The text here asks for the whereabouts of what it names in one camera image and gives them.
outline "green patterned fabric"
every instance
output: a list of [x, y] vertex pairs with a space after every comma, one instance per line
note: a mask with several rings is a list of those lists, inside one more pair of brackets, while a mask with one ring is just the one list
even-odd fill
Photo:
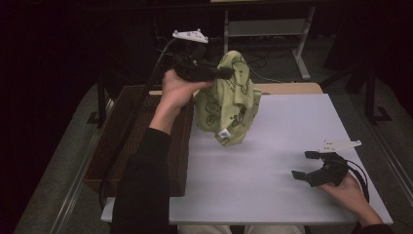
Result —
[[258, 112], [261, 91], [249, 79], [249, 67], [239, 52], [228, 52], [219, 67], [233, 68], [234, 75], [197, 93], [195, 121], [202, 131], [215, 133], [222, 145], [231, 146], [243, 142]]

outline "light-colored pants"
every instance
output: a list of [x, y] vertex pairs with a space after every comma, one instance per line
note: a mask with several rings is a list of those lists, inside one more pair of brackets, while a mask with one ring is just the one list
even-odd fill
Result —
[[[228, 225], [178, 225], [179, 234], [231, 234]], [[244, 234], [304, 234], [304, 226], [247, 225]]]

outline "person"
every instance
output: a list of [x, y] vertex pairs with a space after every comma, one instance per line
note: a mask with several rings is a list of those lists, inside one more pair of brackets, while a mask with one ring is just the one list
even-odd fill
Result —
[[[174, 70], [165, 73], [161, 101], [142, 141], [124, 170], [113, 208], [111, 234], [169, 233], [169, 167], [167, 155], [170, 131], [180, 108], [199, 89], [212, 82], [190, 83]], [[353, 212], [361, 224], [360, 234], [393, 233], [364, 199], [357, 181], [347, 174], [339, 186], [319, 187], [344, 208]]]

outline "white desk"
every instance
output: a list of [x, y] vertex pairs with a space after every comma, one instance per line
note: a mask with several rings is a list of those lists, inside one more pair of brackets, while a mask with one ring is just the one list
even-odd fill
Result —
[[[170, 198], [171, 223], [352, 223], [356, 219], [322, 191], [295, 180], [291, 170], [313, 172], [325, 139], [349, 140], [328, 95], [263, 96], [254, 123], [240, 145], [222, 147], [195, 125], [189, 142], [186, 194]], [[359, 164], [354, 149], [338, 152]], [[369, 180], [370, 204], [392, 223]], [[111, 219], [111, 205], [102, 219]]]

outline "woven box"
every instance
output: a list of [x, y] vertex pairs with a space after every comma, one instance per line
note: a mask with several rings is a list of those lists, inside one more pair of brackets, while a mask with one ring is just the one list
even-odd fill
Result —
[[[115, 101], [112, 114], [107, 119], [94, 156], [84, 176], [84, 182], [98, 192], [103, 175], [121, 141], [132, 117], [132, 110], [137, 104], [143, 87], [125, 87]], [[105, 195], [115, 197], [118, 183], [129, 157], [136, 151], [143, 133], [148, 128], [161, 96], [150, 96], [144, 101], [132, 127], [131, 134], [113, 165], [112, 173], [106, 183]], [[182, 107], [171, 131], [172, 142], [169, 149], [169, 185], [170, 197], [185, 194], [186, 172], [188, 168], [188, 141], [191, 133], [194, 104], [192, 100]]]

